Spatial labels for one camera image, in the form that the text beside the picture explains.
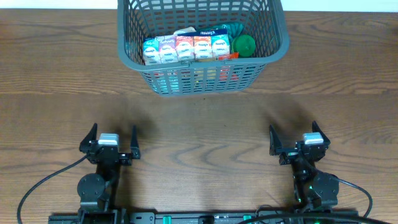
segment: gray plastic basket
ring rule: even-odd
[[[146,37],[225,22],[244,24],[243,34],[256,41],[252,58],[144,65],[142,44]],[[288,48],[280,0],[118,0],[119,56],[162,96],[243,90]]]

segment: green round object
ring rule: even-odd
[[[232,51],[238,52],[240,57],[250,57],[256,49],[253,37],[244,34],[232,41]]]

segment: table surface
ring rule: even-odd
[[[331,148],[317,167],[368,190],[370,217],[398,222],[398,14],[286,12],[290,49],[239,93],[161,98],[122,64],[116,11],[0,10],[0,223],[21,197],[77,161],[93,123],[142,159],[122,169],[130,210],[254,210],[295,203],[292,170],[269,155],[268,125],[294,142],[317,120]],[[73,213],[85,161],[26,200],[25,223]],[[340,208],[366,196],[340,186]]]

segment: white background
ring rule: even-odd
[[[282,0],[286,11],[398,12],[398,0]],[[116,9],[118,0],[0,0],[0,8]]]

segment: wood grain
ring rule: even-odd
[[[0,10],[0,223],[15,223],[38,180],[78,160],[94,122],[142,159],[122,170],[118,204],[160,212],[254,210],[294,202],[292,171],[268,154],[267,127],[293,142],[315,119],[332,141],[318,168],[373,196],[398,222],[398,14],[286,12],[290,50],[239,93],[160,98],[116,50],[116,11]],[[88,162],[26,201],[25,223],[76,212]],[[339,207],[368,201],[341,186]]]

